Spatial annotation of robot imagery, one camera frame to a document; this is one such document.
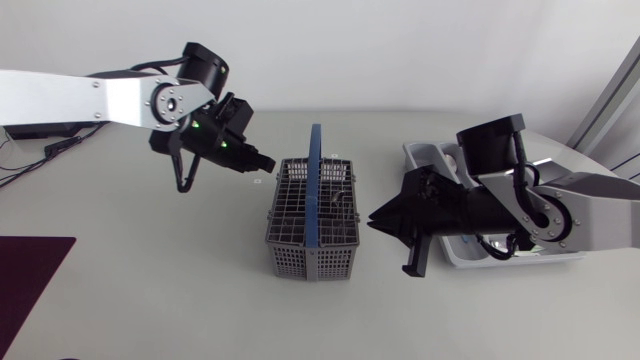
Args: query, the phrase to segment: white table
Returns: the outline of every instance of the white table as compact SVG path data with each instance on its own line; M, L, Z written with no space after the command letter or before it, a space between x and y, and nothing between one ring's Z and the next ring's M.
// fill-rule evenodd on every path
M149 149L149 131L111 124L0 191L2 234L78 238L6 358L637 358L637 250L456 270L434 241L427 276L416 279L400 269L408 249L365 225L400 190L403 142L452 141L489 120L256 114L247 138L278 162L306 156L314 122L323 125L324 155L353 161L363 219L355 267L349 281L319 283L272 273L264 233L275 172L205 162L191 192L179 194L169 158ZM524 135L529 159L606 173L552 140Z

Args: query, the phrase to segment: white wall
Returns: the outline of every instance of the white wall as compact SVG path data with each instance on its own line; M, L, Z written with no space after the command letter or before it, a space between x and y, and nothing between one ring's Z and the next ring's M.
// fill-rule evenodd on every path
M0 68L82 75L197 41L257 110L523 112L564 142L639 14L637 0L3 0Z

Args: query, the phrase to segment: blue basket handle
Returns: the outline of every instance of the blue basket handle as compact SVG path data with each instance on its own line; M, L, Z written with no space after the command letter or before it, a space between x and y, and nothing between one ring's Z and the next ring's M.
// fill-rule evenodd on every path
M320 179L320 156L322 154L322 127L313 124L309 159L307 160L307 196L305 201L305 246L318 247L318 192Z

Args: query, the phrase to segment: black cable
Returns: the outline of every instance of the black cable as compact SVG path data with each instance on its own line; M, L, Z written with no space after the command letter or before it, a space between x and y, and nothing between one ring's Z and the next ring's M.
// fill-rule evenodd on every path
M540 185L540 171L538 168L531 163L527 163L526 167L533 171L533 186Z
M0 189L5 187L5 186L7 186L7 185L9 185L10 183L16 181L21 176L23 176L25 174L28 174L28 173L30 173L30 172L32 172L34 170L39 169L44 164L46 164L49 161L55 159L58 155L62 154L63 152L74 148L78 144L82 143L84 140L86 140L86 139L90 138L91 136L93 136L96 132L98 132L100 129L102 129L106 124L108 124L108 122L99 123L98 126L96 126L95 129L91 130L86 135L80 137L75 143L71 144L68 147L59 149L57 152L52 153L50 156L46 156L44 159L38 160L38 161L36 161L34 163L31 163L31 164L28 164L28 165L21 166L19 168L16 168L16 169L22 169L22 171L20 171L19 173L16 173L16 174L12 174L12 175L0 178L0 181L6 180L3 183L0 183Z
M525 178L527 155L524 152L524 145L522 144L520 132L513 133L513 141L516 150L516 159L518 161L516 167L513 169L513 188L516 200L518 201L518 205L522 211L524 211L538 227L547 227L549 220L546 216L536 211L533 206L533 202L527 193L528 183Z
M640 156L640 153L637 153L637 154L633 155L632 157L628 158L627 160L625 160L625 161L621 162L620 164L618 164L618 165L614 166L614 167L611 169L611 171L613 171L613 170L615 170L615 169L619 168L620 166L622 166L622 165L624 165L624 164L628 163L629 161L631 161L631 160L633 160L633 159L637 158L638 156Z
M183 56L183 57L179 57L177 59L173 59L173 60L160 60L160 61L150 61L147 63L142 63L142 64L138 64L135 66L132 66L130 70L134 70L134 71L140 71L140 70L144 70L144 69L149 69L149 68L162 68L165 66L174 66L174 65L180 65L183 62L189 60L188 56Z
M163 69L163 68L161 68L161 67L154 66L154 67L152 67L152 69L153 69L153 70L155 70L155 71L157 71L157 72L159 72L159 73L160 73L160 74L162 74L162 75L169 75L169 74L167 74L167 72L166 72L166 71L164 71L164 69Z
M7 140L0 144L0 149L2 149L8 142L11 141L11 139L9 139L9 133L7 132L7 130L4 131L4 136L7 138Z
M491 257L493 257L496 260L509 260L511 259L511 257L513 257L513 254L515 254L516 252L516 236L513 234L510 234L509 236L507 236L507 252L502 252L498 249L496 249L495 247L493 247L491 244L487 243L484 240L484 236L480 235L480 234L476 234L476 239L478 240L478 243L482 246L482 248L489 254L491 255Z

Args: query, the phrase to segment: gray wire basket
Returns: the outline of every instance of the gray wire basket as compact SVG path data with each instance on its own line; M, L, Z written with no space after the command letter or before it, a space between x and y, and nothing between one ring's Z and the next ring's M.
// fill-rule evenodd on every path
M309 171L314 164L315 176ZM277 276L310 281L351 276L359 245L354 181L348 160L282 160L266 237Z

